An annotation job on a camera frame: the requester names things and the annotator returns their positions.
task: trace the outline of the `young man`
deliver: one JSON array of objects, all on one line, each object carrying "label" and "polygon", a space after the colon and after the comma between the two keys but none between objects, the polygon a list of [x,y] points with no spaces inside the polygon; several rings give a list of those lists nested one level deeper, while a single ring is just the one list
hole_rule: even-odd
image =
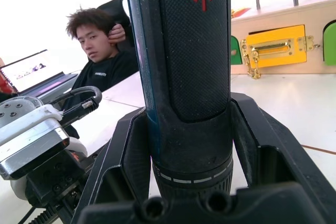
[{"label": "young man", "polygon": [[[123,28],[104,11],[95,8],[77,11],[70,15],[66,31],[80,42],[89,58],[72,89],[95,86],[104,92],[138,71],[135,52],[119,51],[116,46],[125,40]],[[68,110],[92,95],[83,93],[70,98],[62,109]],[[68,134],[78,138],[73,130],[67,127]]]}]

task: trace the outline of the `black office chair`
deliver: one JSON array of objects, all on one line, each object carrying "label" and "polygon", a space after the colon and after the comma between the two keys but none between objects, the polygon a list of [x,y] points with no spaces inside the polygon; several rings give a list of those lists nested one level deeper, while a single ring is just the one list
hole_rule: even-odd
[{"label": "black office chair", "polygon": [[125,30],[126,40],[117,44],[120,51],[123,50],[135,50],[134,36],[131,26],[131,21],[129,16],[126,14],[124,7],[122,5],[123,0],[111,0],[97,9],[103,10],[111,15],[114,21],[120,25]]}]

